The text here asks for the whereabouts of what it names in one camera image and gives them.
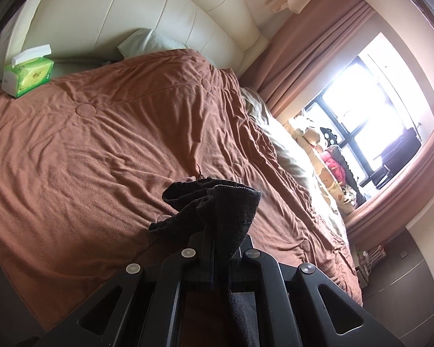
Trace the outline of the black pants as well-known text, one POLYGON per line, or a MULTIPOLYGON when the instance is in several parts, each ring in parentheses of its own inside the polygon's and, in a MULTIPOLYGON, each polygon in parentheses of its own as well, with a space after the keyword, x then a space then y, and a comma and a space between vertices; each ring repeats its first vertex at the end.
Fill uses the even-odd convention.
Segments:
POLYGON ((229 289, 229 263, 251 227, 261 192, 239 182, 203 178, 174 182, 162 194, 176 213, 149 226, 149 231, 168 241, 186 243, 195 233, 210 239, 212 292, 224 346, 259 346, 258 321, 253 295, 229 289))

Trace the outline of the white bedside table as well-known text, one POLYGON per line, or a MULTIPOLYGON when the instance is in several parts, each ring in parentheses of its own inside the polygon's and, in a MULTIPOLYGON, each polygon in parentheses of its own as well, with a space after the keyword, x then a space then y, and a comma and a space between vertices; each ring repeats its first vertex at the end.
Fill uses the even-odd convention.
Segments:
POLYGON ((387 256, 387 253, 384 250, 384 246, 379 244, 369 251, 357 250, 352 245, 351 254, 360 289, 363 289, 368 286, 372 269, 387 256))

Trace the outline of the brown bed blanket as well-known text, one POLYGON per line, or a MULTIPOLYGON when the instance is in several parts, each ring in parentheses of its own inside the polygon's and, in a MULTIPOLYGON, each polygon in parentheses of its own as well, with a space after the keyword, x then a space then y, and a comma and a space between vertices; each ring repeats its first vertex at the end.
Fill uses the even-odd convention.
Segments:
POLYGON ((1 269, 50 330, 129 263, 171 253, 149 225, 172 214, 164 190, 198 176, 259 190, 254 246, 362 300, 347 239, 282 168, 234 72, 188 49, 0 90, 1 269))

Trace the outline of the beige bed sheet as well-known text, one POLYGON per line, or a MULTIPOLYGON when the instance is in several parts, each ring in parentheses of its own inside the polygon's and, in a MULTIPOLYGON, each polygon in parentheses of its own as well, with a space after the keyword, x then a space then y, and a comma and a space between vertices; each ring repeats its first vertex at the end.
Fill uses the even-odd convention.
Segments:
POLYGON ((328 227, 346 240, 346 226, 339 212, 336 201, 327 191, 320 177, 316 174, 307 152, 269 112, 266 104, 257 92, 250 88, 241 88, 248 115, 268 136, 273 144, 277 162, 293 179, 310 194, 314 211, 328 227))

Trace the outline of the plush toys on windowsill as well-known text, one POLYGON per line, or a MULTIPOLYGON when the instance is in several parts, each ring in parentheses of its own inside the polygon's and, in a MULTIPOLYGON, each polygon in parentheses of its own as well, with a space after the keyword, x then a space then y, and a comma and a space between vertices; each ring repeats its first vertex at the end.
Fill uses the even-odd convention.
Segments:
POLYGON ((351 214, 366 201, 331 129, 321 128, 303 115, 289 119, 284 127, 305 150, 342 214, 351 214))

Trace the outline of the pink curtain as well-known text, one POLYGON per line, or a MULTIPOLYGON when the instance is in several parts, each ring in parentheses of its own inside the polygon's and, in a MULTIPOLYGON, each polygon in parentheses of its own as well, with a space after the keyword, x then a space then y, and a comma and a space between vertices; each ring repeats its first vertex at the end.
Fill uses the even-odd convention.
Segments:
MULTIPOLYGON (((365 0, 311 0, 291 16, 240 79, 279 115, 375 11, 365 0)), ((434 130, 403 174, 353 212, 350 241, 369 250, 403 229, 434 197, 434 130)))

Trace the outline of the green tissue box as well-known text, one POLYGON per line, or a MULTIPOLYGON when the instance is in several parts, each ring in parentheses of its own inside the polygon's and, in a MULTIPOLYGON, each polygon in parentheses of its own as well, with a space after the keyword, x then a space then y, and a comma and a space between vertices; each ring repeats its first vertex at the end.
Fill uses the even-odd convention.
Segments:
POLYGON ((50 80, 54 61, 49 44, 26 49, 4 67, 1 89, 13 98, 19 98, 50 80))

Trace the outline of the white pillow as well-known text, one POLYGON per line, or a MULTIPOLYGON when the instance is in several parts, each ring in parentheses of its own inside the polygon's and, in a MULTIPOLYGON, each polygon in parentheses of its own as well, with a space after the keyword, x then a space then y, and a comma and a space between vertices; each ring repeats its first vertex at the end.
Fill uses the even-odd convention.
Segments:
POLYGON ((140 28, 130 34, 117 49, 124 59, 142 56, 149 53, 164 52, 175 49, 186 49, 183 43, 177 42, 153 29, 140 28))

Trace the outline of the cream padded headboard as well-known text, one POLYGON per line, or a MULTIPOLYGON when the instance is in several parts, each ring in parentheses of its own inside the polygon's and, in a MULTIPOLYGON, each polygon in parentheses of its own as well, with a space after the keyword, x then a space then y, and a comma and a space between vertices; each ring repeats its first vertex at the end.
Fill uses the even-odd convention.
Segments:
POLYGON ((26 0, 0 34, 0 76, 13 56, 39 45, 56 60, 120 60, 118 46, 140 28, 236 74, 269 43, 244 0, 26 0))

